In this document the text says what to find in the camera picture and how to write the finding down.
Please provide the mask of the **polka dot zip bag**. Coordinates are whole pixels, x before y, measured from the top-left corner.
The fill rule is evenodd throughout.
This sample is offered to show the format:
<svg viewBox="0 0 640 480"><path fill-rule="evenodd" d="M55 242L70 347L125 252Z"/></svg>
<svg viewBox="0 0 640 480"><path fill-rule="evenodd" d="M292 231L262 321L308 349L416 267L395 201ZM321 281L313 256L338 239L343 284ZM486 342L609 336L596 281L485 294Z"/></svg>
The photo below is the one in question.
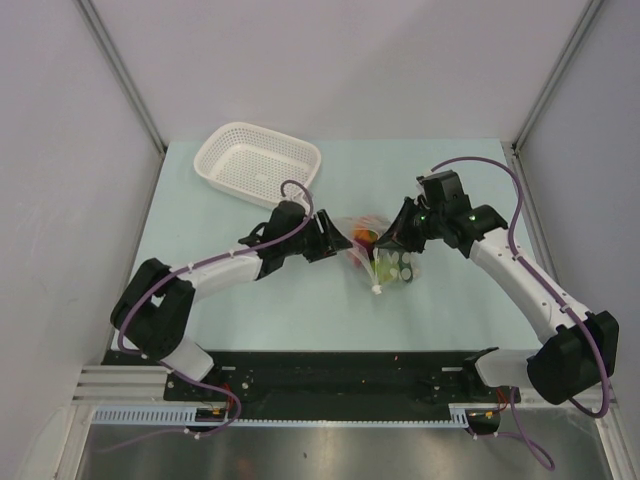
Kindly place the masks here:
<svg viewBox="0 0 640 480"><path fill-rule="evenodd" d="M405 286L421 275L417 256L404 250L377 247L375 242L391 226L380 215L341 217L335 221L337 229L352 247L339 253L341 261L374 295L388 288Z"/></svg>

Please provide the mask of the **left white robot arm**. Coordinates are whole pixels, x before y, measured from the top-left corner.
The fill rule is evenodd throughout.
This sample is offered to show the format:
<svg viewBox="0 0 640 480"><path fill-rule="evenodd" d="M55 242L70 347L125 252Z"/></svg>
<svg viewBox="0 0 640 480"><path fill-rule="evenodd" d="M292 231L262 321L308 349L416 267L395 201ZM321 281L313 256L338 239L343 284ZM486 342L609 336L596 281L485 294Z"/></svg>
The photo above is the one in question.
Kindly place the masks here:
<svg viewBox="0 0 640 480"><path fill-rule="evenodd" d="M301 255L312 263L351 247L326 211L309 216L302 206L284 201L268 221L224 254L178 269L156 258L144 261L114 306L110 322L119 342L131 342L138 353L186 377L187 389L207 400L219 392L221 376L212 356L186 335L193 305L222 289L272 274L290 256Z"/></svg>

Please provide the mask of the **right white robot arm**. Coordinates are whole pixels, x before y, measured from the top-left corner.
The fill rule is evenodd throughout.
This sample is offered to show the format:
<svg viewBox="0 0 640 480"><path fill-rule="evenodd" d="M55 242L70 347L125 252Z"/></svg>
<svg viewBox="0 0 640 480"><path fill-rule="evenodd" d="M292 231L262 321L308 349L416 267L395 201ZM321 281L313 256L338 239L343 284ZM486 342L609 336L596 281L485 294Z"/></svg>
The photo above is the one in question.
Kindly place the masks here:
<svg viewBox="0 0 640 480"><path fill-rule="evenodd" d="M611 403L609 363L615 359L619 326L607 312L595 314L562 290L514 242L499 213L473 208L459 199L428 206L405 198L398 216L377 240L381 249L421 253L441 240L488 274L529 321L541 348L534 353L488 349L461 376L463 393L484 401L499 386L532 388L544 400L575 403L577 395L599 385L601 418Z"/></svg>

